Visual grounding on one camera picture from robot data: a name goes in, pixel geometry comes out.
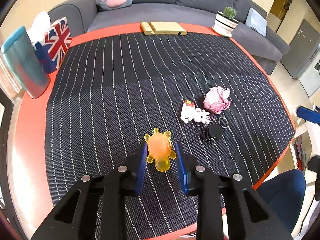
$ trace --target union jack tissue box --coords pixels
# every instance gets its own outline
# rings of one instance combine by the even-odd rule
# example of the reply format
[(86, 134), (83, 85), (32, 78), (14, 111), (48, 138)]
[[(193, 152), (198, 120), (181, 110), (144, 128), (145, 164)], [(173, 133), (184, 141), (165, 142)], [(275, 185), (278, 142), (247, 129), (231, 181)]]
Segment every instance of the union jack tissue box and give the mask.
[(55, 21), (45, 32), (44, 39), (33, 43), (36, 56), (46, 73), (57, 70), (71, 44), (67, 18)]

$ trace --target metal screw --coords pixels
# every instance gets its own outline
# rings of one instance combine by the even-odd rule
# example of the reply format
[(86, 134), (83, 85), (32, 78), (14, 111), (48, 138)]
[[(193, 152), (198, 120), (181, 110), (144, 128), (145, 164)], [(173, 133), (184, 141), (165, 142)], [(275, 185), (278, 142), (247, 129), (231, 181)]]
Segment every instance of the metal screw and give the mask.
[(81, 180), (82, 180), (83, 182), (87, 182), (87, 181), (90, 180), (90, 176), (89, 176), (89, 175), (83, 175), (83, 176), (81, 177)]
[(124, 165), (118, 167), (119, 172), (125, 172), (127, 171), (127, 169), (128, 169), (127, 166), (124, 166)]
[(236, 181), (241, 181), (242, 179), (242, 176), (240, 174), (233, 174), (233, 179), (236, 180)]
[(204, 166), (198, 165), (198, 166), (196, 166), (196, 171), (204, 172), (204, 171), (205, 171), (205, 168), (204, 168)]

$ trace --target orange table edge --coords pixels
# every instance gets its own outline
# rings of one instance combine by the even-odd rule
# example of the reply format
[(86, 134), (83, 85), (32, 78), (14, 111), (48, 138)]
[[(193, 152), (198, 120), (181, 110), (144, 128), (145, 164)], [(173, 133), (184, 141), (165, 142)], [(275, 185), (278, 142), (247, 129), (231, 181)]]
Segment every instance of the orange table edge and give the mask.
[[(204, 33), (211, 35), (216, 34), (211, 28), (192, 25), (192, 24), (180, 24), (187, 32), (195, 32), (195, 33)], [(96, 30), (90, 33), (85, 33), (83, 35), (77, 36), (73, 38), (71, 46), (76, 46), (83, 42), (92, 41), (98, 38), (104, 38), (113, 35), (119, 35), (124, 33), (139, 33), (142, 32), (140, 28), (140, 23), (126, 24), (126, 25), (118, 25), (109, 28), (104, 28), (100, 30)], [(262, 69), (262, 67), (257, 63), (257, 61), (234, 39), (231, 40), (255, 63), (257, 68), (259, 68), (267, 77), (270, 85), (279, 95), (282, 105), (286, 110), (292, 126), (295, 128), (293, 119), (284, 104), (278, 90), (271, 82), (269, 76)], [(42, 223), (44, 218), (49, 214), (52, 210), (52, 200), (49, 192), (49, 186), (47, 182), (46, 176), (46, 168), (45, 168), (45, 157), (44, 157), (44, 135), (45, 135), (45, 120), (46, 120), (46, 108), (49, 96), (52, 92), (54, 81), (56, 78), (57, 72), (50, 74), (50, 84), (47, 90), (37, 99), (32, 99), (27, 93), (24, 94), (22, 103), (20, 106), (18, 121), (16, 125), (15, 137), (13, 142), (13, 149), (20, 153), (20, 157), (23, 158), (23, 162), (25, 163), (25, 167), (27, 169), (26, 176), (30, 177), (31, 181), (31, 195), (28, 196), (29, 204), (33, 206), (34, 216), (31, 217), (31, 225), (35, 228), (38, 228)], [(272, 165), (272, 167), (266, 172), (266, 174), (253, 186), (254, 189), (258, 188), (263, 181), (267, 178), (267, 176), (273, 171), (273, 169), (277, 166), (277, 164), (281, 161), (284, 153), (287, 151), (289, 145), (282, 153), (282, 155), (278, 158), (278, 160)], [(181, 230), (158, 236), (156, 238), (152, 238), (152, 240), (169, 240), (176, 237), (179, 237), (183, 234), (190, 233), (196, 230), (196, 223), (183, 228)]]

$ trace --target white striped pot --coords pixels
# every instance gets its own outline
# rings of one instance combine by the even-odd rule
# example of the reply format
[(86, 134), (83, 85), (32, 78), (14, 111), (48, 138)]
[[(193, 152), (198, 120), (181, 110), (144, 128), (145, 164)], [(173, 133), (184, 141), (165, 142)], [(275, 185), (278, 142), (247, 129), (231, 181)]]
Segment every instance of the white striped pot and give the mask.
[(222, 12), (217, 12), (216, 21), (214, 23), (214, 30), (218, 33), (229, 36), (235, 27), (238, 26), (236, 19), (229, 20), (223, 16)]

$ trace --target teal bottle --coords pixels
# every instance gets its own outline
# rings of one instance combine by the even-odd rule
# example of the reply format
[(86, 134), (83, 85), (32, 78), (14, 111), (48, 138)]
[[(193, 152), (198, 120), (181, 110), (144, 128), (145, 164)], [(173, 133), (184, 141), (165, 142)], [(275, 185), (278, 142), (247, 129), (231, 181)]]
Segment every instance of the teal bottle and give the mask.
[(36, 57), (24, 26), (18, 28), (1, 47), (8, 67), (32, 98), (38, 98), (47, 89), (50, 78)]

